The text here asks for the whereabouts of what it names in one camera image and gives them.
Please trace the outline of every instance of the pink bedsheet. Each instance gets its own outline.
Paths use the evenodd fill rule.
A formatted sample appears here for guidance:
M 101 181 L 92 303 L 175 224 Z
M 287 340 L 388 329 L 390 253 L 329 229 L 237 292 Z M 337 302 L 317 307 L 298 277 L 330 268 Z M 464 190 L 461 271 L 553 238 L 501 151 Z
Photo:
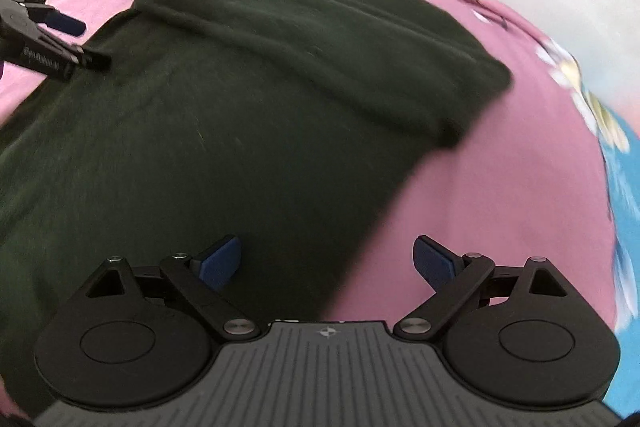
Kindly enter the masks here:
M 470 0 L 427 1 L 450 12 L 510 68 L 513 88 L 462 146 L 417 166 L 362 246 L 326 318 L 393 324 L 424 301 L 431 290 L 412 265 L 412 244 L 428 234 L 451 250 L 480 251 L 499 264 L 548 257 L 613 325 L 614 229 L 602 156 L 571 93 L 553 79 L 556 66 L 536 40 L 542 34 L 495 1 L 486 4 L 490 9 Z M 85 38 L 131 2 L 50 0 L 87 23 Z M 41 80 L 5 67 L 0 123 Z

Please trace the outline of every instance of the gray ribbed plate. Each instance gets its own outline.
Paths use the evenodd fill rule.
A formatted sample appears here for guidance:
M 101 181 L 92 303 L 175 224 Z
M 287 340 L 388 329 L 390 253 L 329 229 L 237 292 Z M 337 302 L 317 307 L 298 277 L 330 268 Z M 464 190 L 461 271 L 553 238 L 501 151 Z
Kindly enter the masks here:
M 187 393 L 151 409 L 98 413 L 56 402 L 37 427 L 609 427 L 598 402 L 508 409 L 454 380 L 433 347 L 396 341 L 383 323 L 277 322 L 228 344 Z

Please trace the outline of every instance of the dark green t-shirt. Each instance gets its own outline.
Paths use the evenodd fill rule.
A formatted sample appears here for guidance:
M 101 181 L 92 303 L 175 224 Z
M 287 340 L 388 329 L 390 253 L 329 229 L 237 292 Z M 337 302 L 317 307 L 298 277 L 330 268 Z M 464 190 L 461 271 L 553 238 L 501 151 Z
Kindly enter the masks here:
M 238 234 L 223 294 L 316 319 L 418 160 L 510 82 L 423 0 L 135 0 L 90 45 L 110 72 L 46 80 L 0 130 L 0 374 L 32 414 L 38 330 L 104 258 Z

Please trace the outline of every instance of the bed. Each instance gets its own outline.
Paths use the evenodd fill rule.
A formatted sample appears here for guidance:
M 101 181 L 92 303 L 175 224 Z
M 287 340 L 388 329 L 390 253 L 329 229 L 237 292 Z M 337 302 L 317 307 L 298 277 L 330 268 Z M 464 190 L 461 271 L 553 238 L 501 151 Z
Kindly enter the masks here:
M 625 415 L 640 409 L 635 133 L 582 85 L 572 55 L 509 7 L 495 0 L 426 1 L 503 61 L 513 87 L 462 145 L 418 165 L 362 245 L 326 318 L 393 324 L 424 301 L 431 290 L 410 256 L 420 234 L 454 251 L 486 253 L 497 264 L 543 255 L 618 333 L 623 356 L 609 404 Z M 132 0 L 49 2 L 86 22 L 84 41 Z M 42 80 L 5 65 L 0 124 Z

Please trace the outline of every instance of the metal screw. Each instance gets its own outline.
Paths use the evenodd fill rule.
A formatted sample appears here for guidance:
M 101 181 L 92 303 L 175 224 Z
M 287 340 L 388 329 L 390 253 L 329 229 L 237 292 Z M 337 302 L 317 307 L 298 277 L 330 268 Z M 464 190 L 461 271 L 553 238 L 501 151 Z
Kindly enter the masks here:
M 400 323 L 400 329 L 410 335 L 421 335 L 431 329 L 431 323 L 420 317 L 409 317 Z
M 230 335 L 248 335 L 255 330 L 255 324 L 249 319 L 231 319 L 225 323 L 224 328 Z

